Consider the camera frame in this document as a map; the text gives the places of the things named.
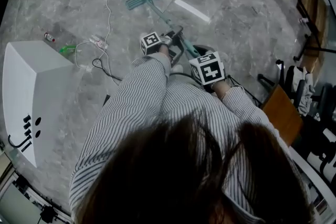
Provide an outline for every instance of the floor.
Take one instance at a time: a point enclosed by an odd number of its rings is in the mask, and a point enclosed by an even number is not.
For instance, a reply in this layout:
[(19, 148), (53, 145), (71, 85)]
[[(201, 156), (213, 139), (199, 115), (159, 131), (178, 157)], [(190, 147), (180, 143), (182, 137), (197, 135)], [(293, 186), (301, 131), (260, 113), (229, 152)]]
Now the floor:
[[(51, 33), (56, 50), (74, 45), (91, 35), (105, 38), (109, 12), (106, 0), (9, 0), (0, 28), (0, 63), (9, 41), (41, 40)], [(302, 46), (304, 30), (298, 23), (295, 0), (182, 0), (205, 17), (199, 18), (178, 6), (174, 0), (155, 0), (158, 8), (184, 27), (184, 35), (195, 44), (218, 50), (226, 73), (231, 74), (258, 98), (267, 92), (256, 81), (258, 73), (276, 77), (276, 59), (286, 65)], [(131, 63), (141, 56), (139, 35), (142, 32), (167, 30), (164, 23), (146, 6), (128, 11), (125, 0), (108, 0), (112, 10), (111, 34), (108, 38), (110, 65), (116, 76), (131, 71)], [(100, 51), (90, 44), (78, 50), (78, 62), (90, 66)], [(106, 94), (117, 86), (99, 69), (74, 67), (53, 152), (39, 168), (17, 155), (17, 170), (42, 194), (68, 210), (71, 171), (81, 148), (99, 113)], [(3, 115), (0, 114), (0, 137), (7, 138)]]

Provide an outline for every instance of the black and white marker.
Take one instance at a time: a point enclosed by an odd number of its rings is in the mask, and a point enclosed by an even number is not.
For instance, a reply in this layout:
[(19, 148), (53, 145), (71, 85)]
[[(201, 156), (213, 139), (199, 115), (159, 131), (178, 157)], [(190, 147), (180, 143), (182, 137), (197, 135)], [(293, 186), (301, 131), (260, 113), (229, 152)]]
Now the black and white marker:
[(194, 78), (207, 85), (225, 79), (224, 65), (221, 62), (218, 52), (189, 60)]
[(161, 43), (159, 35), (153, 32), (141, 38), (140, 48), (144, 55), (153, 54), (158, 51), (158, 45)]

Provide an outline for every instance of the mop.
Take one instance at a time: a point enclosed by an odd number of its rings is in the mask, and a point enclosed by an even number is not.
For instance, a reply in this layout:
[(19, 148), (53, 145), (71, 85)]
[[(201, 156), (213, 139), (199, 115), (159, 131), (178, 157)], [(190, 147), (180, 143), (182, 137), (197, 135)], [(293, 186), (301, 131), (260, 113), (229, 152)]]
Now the mop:
[[(127, 0), (126, 6), (129, 10), (132, 10), (140, 5), (147, 3), (149, 7), (172, 29), (175, 30), (176, 26), (172, 23), (170, 19), (168, 19), (153, 3), (153, 0)], [(197, 58), (201, 56), (198, 51), (194, 48), (192, 43), (186, 39), (182, 32), (178, 35), (181, 43), (185, 47), (185, 49), (194, 57)]]

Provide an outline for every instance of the white box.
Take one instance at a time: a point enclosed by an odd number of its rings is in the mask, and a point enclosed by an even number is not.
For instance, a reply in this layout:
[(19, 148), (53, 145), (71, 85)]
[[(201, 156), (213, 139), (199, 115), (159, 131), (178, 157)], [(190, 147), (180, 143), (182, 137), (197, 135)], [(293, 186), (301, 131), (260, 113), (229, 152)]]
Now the white box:
[[(73, 64), (43, 41), (9, 42), (5, 51), (2, 98), (11, 143), (35, 166), (54, 146), (55, 124)], [(26, 124), (23, 118), (30, 116)]]

